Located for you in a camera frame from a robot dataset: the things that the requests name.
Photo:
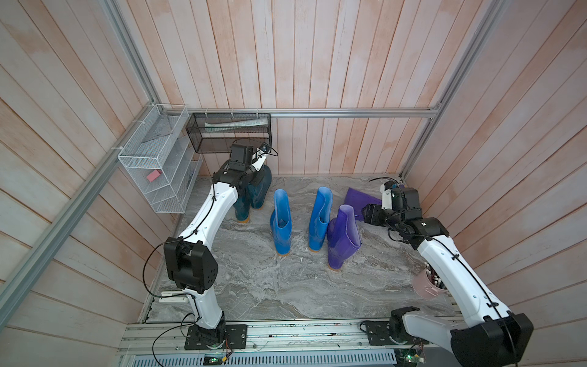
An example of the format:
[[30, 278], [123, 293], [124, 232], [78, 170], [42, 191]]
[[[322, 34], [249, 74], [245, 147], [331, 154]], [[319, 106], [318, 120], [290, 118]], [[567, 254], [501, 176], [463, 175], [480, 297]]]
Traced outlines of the blue rain boot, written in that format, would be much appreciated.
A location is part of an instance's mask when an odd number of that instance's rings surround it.
[[309, 249], [318, 252], [322, 249], [327, 236], [333, 193], [328, 187], [319, 187], [309, 224]]
[[291, 248], [292, 220], [290, 203], [287, 192], [277, 189], [274, 193], [274, 211], [271, 214], [270, 225], [275, 249], [278, 255], [286, 256]]

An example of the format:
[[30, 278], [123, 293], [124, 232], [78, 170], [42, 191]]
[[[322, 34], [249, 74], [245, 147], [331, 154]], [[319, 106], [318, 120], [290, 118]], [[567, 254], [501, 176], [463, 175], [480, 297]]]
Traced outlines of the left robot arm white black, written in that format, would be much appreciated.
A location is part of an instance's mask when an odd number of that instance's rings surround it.
[[226, 318], [217, 303], [214, 283], [219, 265], [212, 255], [212, 245], [226, 214], [248, 186], [265, 176], [263, 167], [272, 147], [262, 142], [258, 148], [233, 144], [229, 160], [212, 176], [206, 200], [188, 227], [177, 237], [162, 244], [168, 278], [180, 292], [169, 298], [184, 296], [194, 312], [195, 322], [186, 340], [197, 347], [220, 348], [227, 342]]

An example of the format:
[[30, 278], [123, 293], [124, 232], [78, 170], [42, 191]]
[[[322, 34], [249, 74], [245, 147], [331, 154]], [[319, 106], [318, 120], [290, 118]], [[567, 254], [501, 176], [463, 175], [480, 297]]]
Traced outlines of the teal rain boot with paper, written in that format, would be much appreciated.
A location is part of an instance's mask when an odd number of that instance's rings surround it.
[[249, 221], [251, 207], [252, 185], [249, 184], [242, 191], [239, 191], [238, 199], [233, 205], [236, 220], [240, 223], [247, 223]]

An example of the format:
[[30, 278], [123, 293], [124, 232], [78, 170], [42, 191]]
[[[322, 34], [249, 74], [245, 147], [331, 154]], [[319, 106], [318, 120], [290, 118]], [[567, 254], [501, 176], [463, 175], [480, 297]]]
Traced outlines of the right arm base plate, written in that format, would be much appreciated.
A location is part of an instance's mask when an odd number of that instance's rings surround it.
[[428, 345], [429, 342], [412, 336], [391, 336], [390, 323], [388, 321], [362, 321], [359, 324], [359, 330], [368, 337], [371, 347], [381, 346], [410, 346], [410, 345]]

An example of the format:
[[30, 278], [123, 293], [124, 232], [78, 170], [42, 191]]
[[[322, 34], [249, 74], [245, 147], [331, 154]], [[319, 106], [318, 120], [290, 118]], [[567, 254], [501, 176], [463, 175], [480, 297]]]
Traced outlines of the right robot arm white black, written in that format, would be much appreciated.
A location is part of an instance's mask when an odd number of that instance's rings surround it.
[[418, 251], [452, 295], [463, 322], [449, 322], [417, 307], [393, 310], [391, 340], [426, 340], [451, 352], [462, 366], [518, 365], [533, 333], [523, 313], [510, 308], [490, 292], [458, 251], [446, 227], [434, 217], [423, 217], [417, 190], [390, 180], [381, 186], [382, 201], [367, 203], [365, 223], [397, 232], [403, 243]]

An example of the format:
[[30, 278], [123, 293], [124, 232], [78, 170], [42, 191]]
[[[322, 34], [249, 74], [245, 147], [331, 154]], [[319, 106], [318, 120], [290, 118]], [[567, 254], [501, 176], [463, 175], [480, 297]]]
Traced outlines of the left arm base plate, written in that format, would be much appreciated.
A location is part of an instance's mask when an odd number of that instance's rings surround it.
[[188, 329], [184, 348], [185, 350], [244, 350], [247, 336], [246, 324], [220, 323], [215, 329], [193, 325]]

